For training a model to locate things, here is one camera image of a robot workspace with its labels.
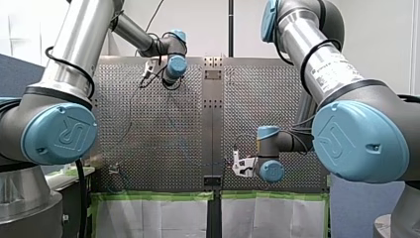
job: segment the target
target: black cable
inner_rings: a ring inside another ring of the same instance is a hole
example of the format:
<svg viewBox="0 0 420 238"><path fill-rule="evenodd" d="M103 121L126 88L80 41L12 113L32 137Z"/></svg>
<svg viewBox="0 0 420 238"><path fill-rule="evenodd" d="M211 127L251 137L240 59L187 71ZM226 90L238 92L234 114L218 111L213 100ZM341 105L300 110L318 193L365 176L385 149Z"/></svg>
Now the black cable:
<svg viewBox="0 0 420 238"><path fill-rule="evenodd" d="M294 66L293 62L290 61L289 59L286 59L278 48L277 48L277 52L278 52L278 55L280 56L281 60L283 60L285 63L287 63L289 65Z"/></svg>
<svg viewBox="0 0 420 238"><path fill-rule="evenodd" d="M339 50L339 52L342 50L342 44L339 40L336 39L327 39L317 45L315 45L311 51L309 51L309 53L306 55L306 57L303 59L302 62L302 67L300 68L300 81L302 83L303 88L305 89L305 91L311 95L308 86L306 85L306 80L305 80L305 69L306 69L306 65L308 64L309 60L311 59L311 57L321 48L327 46L326 44L328 43L332 43L333 46L334 43L337 44L335 47L337 48L337 50Z"/></svg>
<svg viewBox="0 0 420 238"><path fill-rule="evenodd" d="M90 76L89 73L87 73L83 68L81 68L80 66L78 66L76 64L73 64L73 63L71 63L67 60L64 60L64 59L57 59L57 58L53 57L53 55L50 54L50 51L52 51L52 50L53 50L53 47L48 47L46 49L46 56L49 59L54 60L56 62L60 62L62 64L65 64L67 66L71 66L71 67L77 69L87 79L87 81L90 84L90 93L89 93L88 98L91 99L93 94L95 93L95 82L93 81L92 76Z"/></svg>
<svg viewBox="0 0 420 238"><path fill-rule="evenodd" d="M151 19L149 20L148 26L146 27L146 32L149 30L149 27L152 24L152 21L154 20L155 16L158 13L158 10L160 9L161 4L163 3L164 0L161 0L158 5L157 5L157 9L155 10L154 14L152 15Z"/></svg>
<svg viewBox="0 0 420 238"><path fill-rule="evenodd" d="M115 146L113 146L110 150L107 150L107 151L112 152L116 147L118 147L120 145L120 143L122 143L124 141L124 139L126 139L127 135L130 133L131 128L133 126L133 122L132 122L133 99L136 96L139 89L147 88L148 86L150 86L152 84L152 82L154 82L155 79L158 78L158 74L161 73L162 71L164 71L164 69L165 69L165 67L163 67L161 70L159 70L157 74L154 74L154 77L151 80L149 80L149 82L146 85L143 85L143 83L145 82L146 79L142 78L142 80L139 83L139 86L137 86L136 90L133 92L133 94L130 97L130 102L129 102L129 125L128 125L127 129L125 129L125 132L124 132L123 136L117 141L117 144Z"/></svg>
<svg viewBox="0 0 420 238"><path fill-rule="evenodd" d="M78 238L84 238L87 222L87 188L84 179L83 164L81 160L76 161L77 174L80 183L80 227Z"/></svg>
<svg viewBox="0 0 420 238"><path fill-rule="evenodd" d="M398 94L398 97L405 102L409 103L420 103L420 98L412 95Z"/></svg>

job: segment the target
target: pegboard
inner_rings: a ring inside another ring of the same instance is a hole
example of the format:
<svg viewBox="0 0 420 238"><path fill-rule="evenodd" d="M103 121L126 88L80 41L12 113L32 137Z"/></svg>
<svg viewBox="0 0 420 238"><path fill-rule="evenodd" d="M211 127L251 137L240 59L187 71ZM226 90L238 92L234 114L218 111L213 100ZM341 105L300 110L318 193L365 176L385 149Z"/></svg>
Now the pegboard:
<svg viewBox="0 0 420 238"><path fill-rule="evenodd" d="M139 88L145 59L103 58L96 72L98 191L203 189L202 59L189 59L177 90L156 78ZM119 165L119 173L109 168Z"/></svg>
<svg viewBox="0 0 420 238"><path fill-rule="evenodd" d="M295 120L302 87L298 71L278 59L225 59L224 61L223 155L232 159L238 135L240 157L256 154L259 126L289 128ZM236 177L224 170L224 189L284 190L294 192L327 191L327 171L315 153L281 153L285 178L268 185L259 178Z"/></svg>
<svg viewBox="0 0 420 238"><path fill-rule="evenodd" d="M195 191L204 189L204 176L224 175L223 189L327 191L327 171L314 153L281 153L285 179L274 185L235 177L225 163L238 135L250 135L238 141L245 157L256 153L259 126L292 125L301 92L296 69L277 59L189 58L178 90L159 79L137 89L145 62L102 58L98 65L94 154L104 166L95 190ZM110 174L117 163L120 173Z"/></svg>

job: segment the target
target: wire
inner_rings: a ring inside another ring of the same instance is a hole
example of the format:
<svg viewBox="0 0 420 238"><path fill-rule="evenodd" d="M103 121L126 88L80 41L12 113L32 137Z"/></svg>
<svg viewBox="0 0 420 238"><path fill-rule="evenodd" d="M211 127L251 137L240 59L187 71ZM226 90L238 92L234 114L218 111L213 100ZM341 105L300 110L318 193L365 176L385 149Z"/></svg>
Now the wire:
<svg viewBox="0 0 420 238"><path fill-rule="evenodd" d="M334 47L337 48L337 50L339 50L339 52L342 50L343 46L341 44L341 42L339 40L336 39L327 39L317 45L315 45L310 51L309 53L306 55L306 57L303 59L302 62L302 66L300 68L300 82L302 83L303 88L305 89L305 91L309 94L312 95L311 92L308 89L308 86L306 85L306 79L305 79L305 70L306 70L306 65L308 64L309 60L311 59L311 57L321 48L327 46L327 44L331 43Z"/></svg>
<svg viewBox="0 0 420 238"><path fill-rule="evenodd" d="M301 134L301 135L312 136L312 133L305 132L305 131L302 131L302 130L294 130L294 129L291 129L291 130L289 130L289 132L296 133L296 134Z"/></svg>
<svg viewBox="0 0 420 238"><path fill-rule="evenodd" d="M158 10L160 9L161 4L163 3L164 0L161 0L158 5L157 5L157 9L155 10L154 14L152 15L151 19L149 20L148 26L146 27L146 32L149 30L149 27L152 24L152 21L154 20L155 16L158 13Z"/></svg>
<svg viewBox="0 0 420 238"><path fill-rule="evenodd" d="M114 149L117 148L124 141L124 139L126 139L127 135L130 133L130 131L131 131L132 127L133 127L133 121L132 121L133 99L135 98L135 96L137 95L137 92L140 89L147 88L148 86L150 86L155 81L155 79L158 78L158 74L161 71L163 71L163 70L164 70L164 67L157 74L154 74L154 77L151 80L149 80L149 82L146 85L143 85L143 83L145 82L146 78L145 77L142 78L142 80L140 81L139 85L137 86L136 90L133 92L133 94L131 95L130 100L129 100L129 113L128 113L129 114L128 115L129 124L127 126L127 129L125 129L125 132L124 132L123 136L117 141L117 143L115 144L115 146L113 146L109 150L103 151L103 153L104 152L112 152L112 151L114 151Z"/></svg>
<svg viewBox="0 0 420 238"><path fill-rule="evenodd" d="M291 125L291 127L298 127L298 126L301 126L301 125L303 125L303 124L306 124L306 123L308 123L308 122L311 122L314 118L315 118L315 115L313 115L313 116L309 117L308 119L306 119L306 120L304 120L304 121L298 122L298 123L296 123L296 124L292 124L292 125Z"/></svg>
<svg viewBox="0 0 420 238"><path fill-rule="evenodd" d="M80 227L79 238L84 238L87 222L87 189L86 180L84 179L83 164L81 160L76 161L77 174L80 183Z"/></svg>
<svg viewBox="0 0 420 238"><path fill-rule="evenodd" d="M83 68L81 68L80 66L78 66L76 64L73 64L73 63L71 63L67 60L64 60L64 59L57 59L57 58L53 57L53 55L51 55L51 53L50 53L50 51L52 51L52 50L53 50L53 47L46 48L46 56L49 59L54 60L55 62L60 62L62 64L65 64L67 66L70 66L70 67L73 67L73 68L77 69L87 79L87 81L90 84L90 93L89 93L88 98L91 99L93 94L95 93L95 82L93 81L92 76L90 76L89 73L87 73Z"/></svg>
<svg viewBox="0 0 420 238"><path fill-rule="evenodd" d="M398 97L405 102L420 103L420 98L412 95L398 94Z"/></svg>
<svg viewBox="0 0 420 238"><path fill-rule="evenodd" d="M285 131L285 130L281 130L281 132L284 132L284 133L287 133L287 134L289 134L294 140L296 140L296 141L298 141L299 143L300 143L300 145L302 145L302 147L303 147L303 149L305 149L305 152L304 153L300 153L299 152L299 154L300 155L303 155L303 156L306 156L306 155L308 155L308 153L309 153L309 149L308 149L308 147L306 146L306 144L302 141L302 139L300 139L295 133L296 132L294 132L294 131Z"/></svg>

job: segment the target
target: white wall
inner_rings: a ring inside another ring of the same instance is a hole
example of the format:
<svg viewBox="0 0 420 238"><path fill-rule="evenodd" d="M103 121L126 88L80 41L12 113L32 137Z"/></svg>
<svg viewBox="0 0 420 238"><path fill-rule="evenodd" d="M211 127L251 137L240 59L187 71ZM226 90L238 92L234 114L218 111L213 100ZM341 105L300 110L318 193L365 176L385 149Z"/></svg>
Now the white wall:
<svg viewBox="0 0 420 238"><path fill-rule="evenodd" d="M414 62L413 9L416 0L340 0L346 23L344 54L367 78L384 80L409 93Z"/></svg>
<svg viewBox="0 0 420 238"><path fill-rule="evenodd" d="M46 65L45 49L55 44L68 6L65 0L0 0L0 54Z"/></svg>
<svg viewBox="0 0 420 238"><path fill-rule="evenodd" d="M146 29L160 0L126 0L125 13ZM165 0L149 32L158 35L172 29L187 34L191 57L221 56L228 51L228 1ZM135 48L119 36L110 37L110 55L133 56Z"/></svg>

